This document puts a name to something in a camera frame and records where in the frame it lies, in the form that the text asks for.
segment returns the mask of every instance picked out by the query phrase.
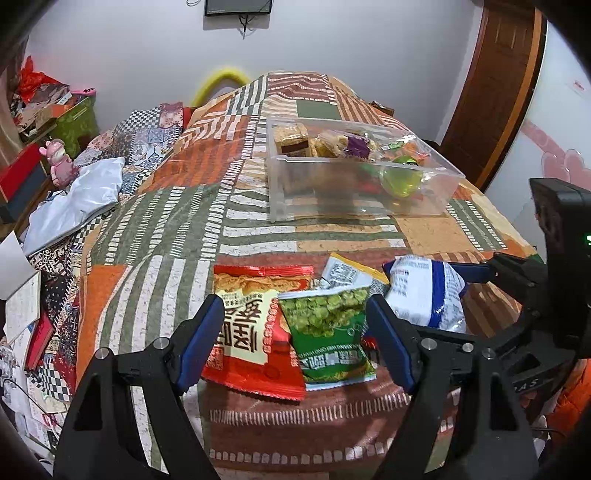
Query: green storage bin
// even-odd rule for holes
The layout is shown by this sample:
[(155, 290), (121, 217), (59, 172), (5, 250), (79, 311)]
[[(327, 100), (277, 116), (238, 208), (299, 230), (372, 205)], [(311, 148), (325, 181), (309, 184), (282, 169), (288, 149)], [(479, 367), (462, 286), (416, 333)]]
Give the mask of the green storage bin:
[(94, 97), (86, 97), (74, 108), (56, 119), (51, 131), (52, 138), (59, 138), (66, 145), (66, 153), (74, 159), (90, 141), (99, 134), (96, 125)]

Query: wooden door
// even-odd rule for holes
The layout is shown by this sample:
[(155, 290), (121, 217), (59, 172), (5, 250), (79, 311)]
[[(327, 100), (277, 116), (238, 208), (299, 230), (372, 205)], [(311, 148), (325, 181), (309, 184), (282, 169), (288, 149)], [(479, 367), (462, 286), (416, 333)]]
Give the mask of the wooden door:
[(500, 165), (537, 78), (541, 14), (485, 1), (472, 65), (441, 153), (482, 187)]

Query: yellow arch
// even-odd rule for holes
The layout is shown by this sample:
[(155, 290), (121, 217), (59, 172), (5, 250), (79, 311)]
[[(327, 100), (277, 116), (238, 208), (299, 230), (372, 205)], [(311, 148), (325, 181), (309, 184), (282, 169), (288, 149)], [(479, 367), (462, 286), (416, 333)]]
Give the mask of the yellow arch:
[(232, 68), (232, 67), (224, 67), (218, 70), (216, 73), (211, 75), (205, 83), (201, 86), (201, 88), (195, 94), (191, 106), (200, 107), (205, 104), (207, 96), (212, 91), (215, 84), (219, 81), (228, 79), (233, 80), (238, 84), (238, 86), (246, 85), (250, 82), (250, 78), (248, 78), (244, 73), (240, 70)]

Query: door frame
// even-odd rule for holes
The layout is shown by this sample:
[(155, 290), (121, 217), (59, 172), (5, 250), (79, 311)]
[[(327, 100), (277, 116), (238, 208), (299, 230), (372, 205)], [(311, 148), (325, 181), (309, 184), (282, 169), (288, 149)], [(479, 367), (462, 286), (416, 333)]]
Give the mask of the door frame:
[[(523, 14), (525, 13), (519, 7), (514, 5), (508, 5), (501, 1), (485, 1), (484, 6), (482, 8), (482, 19), (480, 21), (480, 29), (478, 31), (478, 38), (476, 40), (476, 46), (474, 48), (474, 55), (472, 56), (472, 62), (470, 64), (470, 69), (468, 70), (468, 74), (466, 76), (466, 81), (464, 83), (464, 87), (462, 89), (462, 93), (460, 95), (460, 99), (457, 102), (456, 109), (453, 112), (452, 120), (449, 123), (449, 127), (447, 127), (447, 131), (443, 140), (441, 141), (442, 149), (446, 142), (449, 142), (453, 131), (459, 126), (459, 122), (462, 120), (461, 111), (466, 103), (466, 98), (468, 91), (472, 85), (474, 80), (474, 75), (476, 73), (476, 66), (478, 65), (478, 60), (480, 58), (480, 53), (482, 51), (482, 44), (484, 42), (484, 36), (486, 31), (486, 26), (488, 24), (490, 10), (488, 5), (490, 4), (497, 4), (502, 5), (505, 8), (509, 8), (512, 11)], [(509, 119), (503, 129), (501, 137), (497, 142), (495, 148), (491, 156), (486, 161), (486, 164), (480, 173), (478, 179), (475, 182), (475, 186), (481, 190), (486, 188), (488, 184), (491, 182), (494, 174), (501, 166), (501, 162), (505, 158), (519, 128), (521, 126), (521, 122), (525, 117), (525, 113), (527, 108), (530, 105), (531, 97), (534, 93), (534, 88), (536, 81), (538, 79), (538, 74), (540, 72), (540, 66), (542, 63), (542, 57), (544, 54), (544, 45), (545, 45), (545, 38), (546, 38), (546, 24), (547, 21), (543, 17), (542, 13), (536, 8), (534, 11), (534, 29), (532, 32), (532, 39), (531, 39), (531, 48), (530, 54), (527, 61), (527, 66), (525, 68), (525, 73), (523, 80), (521, 82), (521, 86), (519, 87), (519, 91), (517, 93), (517, 99), (515, 101), (515, 105), (511, 110), (509, 115)]]

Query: clear plastic bin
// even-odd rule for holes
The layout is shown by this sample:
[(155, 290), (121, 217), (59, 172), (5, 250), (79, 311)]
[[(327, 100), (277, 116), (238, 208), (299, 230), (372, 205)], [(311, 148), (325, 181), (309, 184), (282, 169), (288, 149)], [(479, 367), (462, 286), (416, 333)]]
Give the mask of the clear plastic bin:
[(352, 158), (287, 157), (277, 151), (273, 128), (300, 123), (310, 138), (322, 130), (368, 131), (380, 144), (410, 132), (379, 125), (312, 118), (267, 119), (270, 220), (350, 215), (433, 216), (444, 212), (464, 174), (425, 142), (422, 166)]

